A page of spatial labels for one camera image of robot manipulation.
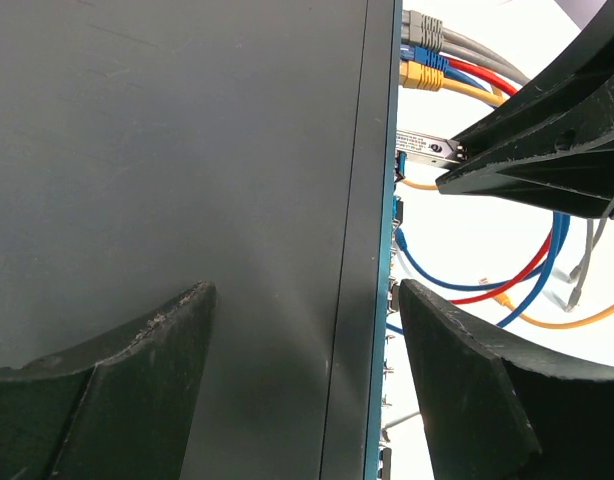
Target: dark gray metal panel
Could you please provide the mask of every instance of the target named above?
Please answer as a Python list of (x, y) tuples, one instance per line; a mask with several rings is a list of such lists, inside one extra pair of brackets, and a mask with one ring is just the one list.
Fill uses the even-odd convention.
[[(350, 178), (349, 208), (343, 254), (332, 376), (323, 446), (322, 479), (360, 480), (376, 478), (379, 423), (368, 426), (372, 362), (378, 362), (378, 385), (382, 384), (384, 354), (373, 358), (375, 322), (383, 324), (378, 341), (384, 345), (384, 319), (387, 312), (387, 275), (384, 288), (376, 287), (379, 263), (389, 264), (395, 108), (398, 91), (398, 42), (393, 41), (395, 13), (402, 10), (398, 1), (368, 0), (364, 36), (364, 55), (360, 78), (358, 118)], [(400, 30), (400, 20), (396, 26)], [(395, 48), (394, 55), (388, 55)], [(388, 202), (383, 215), (383, 201)], [(386, 259), (381, 259), (382, 223), (388, 230), (382, 238)], [(377, 292), (382, 295), (378, 301)], [(380, 395), (374, 407), (380, 412)], [(368, 428), (375, 429), (375, 444), (366, 445)], [(365, 477), (365, 455), (376, 456)]]
[(366, 10), (0, 0), (0, 366), (213, 280), (182, 477), (317, 477)]

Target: ethernet cable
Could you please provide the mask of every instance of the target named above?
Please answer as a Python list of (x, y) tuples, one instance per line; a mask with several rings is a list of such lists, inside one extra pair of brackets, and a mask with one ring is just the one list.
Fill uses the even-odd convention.
[(436, 185), (423, 185), (421, 183), (414, 183), (411, 180), (407, 180), (406, 178), (403, 178), (400, 183), (402, 183), (403, 185), (407, 185), (410, 188), (415, 188), (416, 190), (438, 190), (438, 187)]
[(494, 60), (487, 58), (480, 53), (472, 52), (465, 47), (454, 45), (453, 43), (445, 43), (443, 45), (442, 51), (453, 57), (466, 60), (480, 67), (484, 67), (488, 70), (491, 70), (492, 72), (496, 72), (503, 77), (513, 80), (519, 85), (524, 86), (529, 83), (529, 78), (518, 70), (509, 68), (507, 65), (495, 62)]
[[(594, 240), (591, 245), (592, 251), (594, 250), (594, 248), (596, 248), (596, 245), (598, 245), (598, 242), (600, 241), (600, 238), (603, 236), (603, 232), (605, 231), (606, 226), (607, 226), (607, 218), (601, 219), (600, 223), (598, 224), (598, 228), (596, 229), (596, 233), (594, 234)], [(576, 265), (574, 269), (571, 271), (571, 273), (569, 274), (569, 283), (573, 283), (576, 280), (578, 280), (578, 277), (580, 276), (580, 272), (582, 270), (582, 264), (584, 261), (585, 261), (585, 256), (583, 256), (583, 258), (580, 260), (578, 265)]]
[(531, 289), (529, 295), (525, 297), (525, 299), (520, 302), (520, 304), (511, 311), (509, 315), (503, 318), (500, 322), (496, 324), (497, 327), (505, 328), (511, 322), (516, 320), (520, 315), (523, 314), (525, 310), (538, 298), (540, 292), (542, 292), (543, 288), (547, 284), (547, 280), (549, 280), (549, 276), (551, 275), (551, 271), (554, 268), (554, 263), (556, 262), (556, 257), (558, 256), (558, 244), (560, 243), (560, 239), (563, 234), (563, 222), (566, 215), (563, 215), (559, 212), (553, 213), (553, 227), (552, 227), (552, 237), (551, 244), (549, 245), (549, 252), (547, 253), (547, 258), (545, 259), (545, 263), (543, 264), (543, 271), (540, 272), (540, 276), (536, 281), (536, 285)]
[(504, 98), (497, 97), (493, 93), (478, 90), (477, 88), (474, 88), (470, 85), (457, 82), (456, 80), (450, 80), (449, 78), (444, 79), (443, 88), (446, 90), (451, 90), (453, 92), (461, 93), (463, 95), (467, 95), (468, 97), (475, 98), (491, 107), (497, 108), (500, 107), (503, 103), (505, 103)]
[(398, 333), (400, 335), (403, 335), (403, 329), (402, 328), (397, 327), (396, 325), (392, 325), (389, 322), (387, 322), (387, 330), (391, 330), (394, 333)]
[(460, 83), (464, 83), (465, 85), (470, 85), (474, 88), (483, 90), (485, 92), (487, 91), (487, 89), (483, 87), (480, 83), (478, 83), (476, 80), (471, 78), (469, 75), (461, 72), (457, 68), (447, 67), (447, 71), (445, 72), (445, 78), (448, 78), (449, 80), (455, 80)]
[(447, 79), (442, 71), (426, 67), (420, 63), (401, 61), (399, 74), (400, 85), (405, 88), (430, 90), (434, 92), (437, 92), (441, 88), (445, 88), (476, 98), (494, 107), (499, 107), (504, 102), (503, 99), (492, 93), (478, 90), (477, 88), (462, 84), (455, 80)]
[[(551, 238), (551, 242), (550, 243), (553, 245), (554, 242), (556, 242), (556, 244), (557, 244), (557, 254), (560, 253), (560, 251), (562, 250), (563, 245), (565, 243), (565, 240), (567, 239), (567, 234), (569, 233), (570, 221), (571, 221), (571, 217), (569, 217), (569, 215), (564, 215), (564, 217), (562, 219), (562, 232), (561, 232), (560, 237), (558, 237), (557, 239), (556, 239), (556, 237), (554, 237), (555, 230), (552, 227), (552, 238)], [(453, 284), (453, 283), (445, 282), (443, 280), (439, 280), (439, 279), (433, 277), (432, 275), (430, 275), (429, 273), (427, 273), (418, 264), (418, 262), (416, 262), (416, 260), (412, 256), (412, 254), (409, 252), (409, 247), (407, 245), (407, 239), (405, 238), (405, 234), (402, 231), (402, 229), (400, 229), (400, 228), (396, 229), (396, 231), (394, 232), (394, 237), (395, 237), (396, 245), (398, 246), (398, 249), (405, 256), (405, 258), (407, 259), (409, 264), (412, 267), (414, 267), (414, 270), (416, 270), (416, 272), (418, 272), (418, 274), (421, 275), (423, 278), (425, 278), (429, 282), (431, 282), (434, 285), (437, 285), (439, 287), (447, 288), (449, 290), (456, 290), (456, 291), (459, 291), (459, 292), (483, 292), (483, 291), (488, 291), (488, 290), (493, 290), (493, 289), (496, 289), (496, 288), (500, 288), (500, 287), (502, 287), (502, 286), (504, 286), (504, 285), (506, 285), (507, 283), (510, 282), (510, 280), (505, 280), (503, 282), (491, 283), (491, 284), (487, 284), (487, 285), (459, 285), (459, 284)], [(534, 278), (535, 276), (542, 274), (544, 269), (545, 269), (545, 263), (542, 263), (541, 265), (536, 267), (529, 275), (527, 275), (523, 279), (523, 281), (530, 280), (530, 279)]]
[(472, 40), (471, 38), (450, 30), (447, 27), (443, 27), (443, 38), (454, 45), (458, 45), (460, 47), (465, 47), (472, 52), (476, 52), (481, 54), (484, 57), (490, 58), (491, 60), (498, 62), (502, 65), (506, 65), (509, 68), (513, 68), (514, 70), (518, 70), (511, 62), (507, 61), (505, 57), (498, 55), (493, 50), (490, 50), (486, 46), (478, 43), (476, 40)]
[(499, 88), (510, 97), (518, 92), (515, 87), (507, 83), (505, 80), (500, 78), (492, 71), (487, 70), (486, 68), (479, 67), (478, 65), (472, 65), (471, 63), (463, 62), (461, 60), (458, 60), (457, 58), (448, 57), (447, 60), (449, 62), (449, 66), (455, 68), (456, 70), (469, 73), (470, 75), (480, 78), (481, 80), (484, 80), (492, 87)]
[(578, 278), (578, 283), (571, 291), (569, 295), (569, 300), (567, 301), (567, 305), (565, 305), (565, 311), (571, 312), (578, 302), (580, 301), (580, 297), (583, 294), (583, 285), (585, 284), (585, 280), (587, 279), (587, 273), (589, 272), (589, 264), (591, 263), (591, 252), (594, 249), (594, 221), (587, 220), (587, 234), (585, 236), (585, 254), (583, 255), (582, 260), (579, 263), (580, 268), (580, 276)]
[[(500, 305), (508, 308), (509, 310), (514, 310), (516, 308), (511, 303), (511, 300), (509, 299), (506, 293), (501, 293), (500, 295), (496, 295), (494, 297), (494, 300), (496, 300)], [(525, 314), (521, 314), (520, 318), (524, 320), (525, 322), (530, 323), (540, 328), (547, 328), (549, 330), (569, 330), (572, 328), (579, 328), (579, 327), (591, 325), (592, 323), (596, 323), (596, 322), (599, 322), (600, 320), (604, 320), (605, 318), (613, 314), (614, 314), (614, 304), (611, 307), (606, 308), (602, 312), (599, 312), (587, 318), (583, 318), (581, 320), (576, 320), (574, 322), (547, 323), (547, 322), (542, 322), (540, 320), (535, 320), (534, 318), (528, 315), (525, 315)]]
[(434, 68), (443, 72), (445, 77), (456, 80), (457, 82), (471, 85), (479, 90), (485, 90), (480, 83), (471, 78), (469, 75), (464, 74), (459, 69), (450, 67), (446, 58), (438, 55), (437, 53), (430, 52), (422, 47), (409, 47), (407, 45), (400, 46), (400, 59), (408, 62), (416, 62), (426, 67)]
[(551, 245), (551, 237), (552, 234), (551, 232), (549, 232), (549, 235), (547, 235), (547, 238), (543, 242), (536, 255), (534, 255), (534, 258), (532, 258), (531, 261), (527, 264), (527, 266), (523, 268), (514, 278), (509, 280), (509, 282), (507, 282), (502, 287), (495, 288), (487, 293), (478, 295), (477, 297), (460, 298), (458, 300), (450, 300), (450, 302), (454, 305), (467, 305), (470, 303), (482, 302), (483, 300), (494, 298), (496, 295), (504, 293), (514, 285), (519, 284), (527, 277), (527, 275), (529, 275), (534, 270), (534, 268), (536, 268), (536, 266), (545, 256), (545, 254), (549, 251), (549, 246)]
[(529, 82), (529, 78), (497, 53), (464, 35), (444, 28), (441, 20), (415, 10), (403, 11), (401, 42), (424, 47), (435, 53), (444, 51), (488, 68), (520, 85)]

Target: blue ethernet cable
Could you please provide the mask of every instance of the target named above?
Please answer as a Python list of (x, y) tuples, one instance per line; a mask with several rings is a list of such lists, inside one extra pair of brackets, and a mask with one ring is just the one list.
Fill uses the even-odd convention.
[[(552, 237), (558, 236), (558, 238), (554, 239), (552, 238), (552, 245), (556, 245), (557, 246), (557, 250), (556, 250), (556, 255), (558, 255), (560, 253), (560, 251), (563, 248), (563, 245), (565, 243), (565, 240), (567, 238), (567, 234), (569, 233), (569, 225), (571, 222), (571, 217), (569, 215), (563, 215), (561, 218), (561, 226), (562, 226), (562, 230), (560, 232), (557, 232), (556, 229), (554, 227), (552, 227)], [(396, 229), (395, 233), (395, 239), (396, 239), (396, 245), (398, 246), (398, 248), (400, 249), (401, 252), (403, 252), (403, 255), (405, 255), (405, 258), (407, 259), (407, 261), (411, 264), (412, 267), (414, 267), (414, 269), (426, 280), (430, 281), (431, 283), (438, 285), (439, 287), (442, 288), (447, 288), (450, 290), (457, 290), (459, 292), (482, 292), (482, 291), (487, 291), (487, 290), (493, 290), (495, 288), (499, 288), (502, 287), (503, 285), (506, 285), (507, 283), (509, 283), (509, 280), (505, 280), (503, 282), (498, 282), (498, 283), (490, 283), (487, 285), (457, 285), (457, 284), (453, 284), (453, 283), (448, 283), (448, 282), (444, 282), (442, 280), (439, 280), (433, 276), (431, 276), (429, 273), (427, 273), (419, 264), (418, 262), (416, 262), (416, 260), (414, 259), (414, 257), (411, 255), (411, 253), (409, 252), (409, 248), (407, 246), (407, 240), (405, 238), (405, 234), (403, 233), (403, 231), (398, 228)], [(524, 281), (529, 280), (530, 278), (534, 278), (537, 275), (542, 274), (544, 268), (545, 268), (545, 264), (546, 264), (547, 260), (545, 260), (545, 262), (543, 262), (542, 264), (540, 264), (538, 267), (536, 267), (529, 275), (527, 275), (527, 277), (525, 277)]]
[(445, 72), (445, 77), (449, 78), (450, 80), (456, 80), (457, 82), (464, 83), (471, 87), (478, 88), (479, 90), (484, 90), (485, 92), (489, 91), (485, 87), (483, 87), (480, 83), (478, 83), (476, 80), (471, 78), (469, 75), (461, 72), (460, 70), (454, 67), (449, 67), (449, 66), (447, 67), (447, 71)]
[(560, 243), (560, 237), (563, 234), (563, 220), (565, 215), (562, 213), (554, 212), (554, 227), (552, 233), (552, 242), (549, 245), (549, 252), (547, 252), (547, 258), (545, 259), (544, 267), (540, 276), (538, 277), (538, 281), (534, 288), (532, 288), (529, 295), (525, 297), (525, 299), (518, 305), (509, 315), (507, 315), (504, 319), (496, 324), (497, 327), (505, 328), (511, 322), (516, 320), (527, 307), (532, 304), (534, 300), (540, 295), (540, 292), (545, 288), (545, 284), (547, 280), (549, 280), (549, 276), (551, 275), (551, 271), (554, 268), (554, 262), (556, 261), (556, 257), (558, 256), (558, 244)]
[(403, 329), (397, 327), (396, 325), (392, 325), (391, 323), (387, 323), (387, 330), (391, 330), (394, 333), (398, 333), (399, 335), (403, 335)]

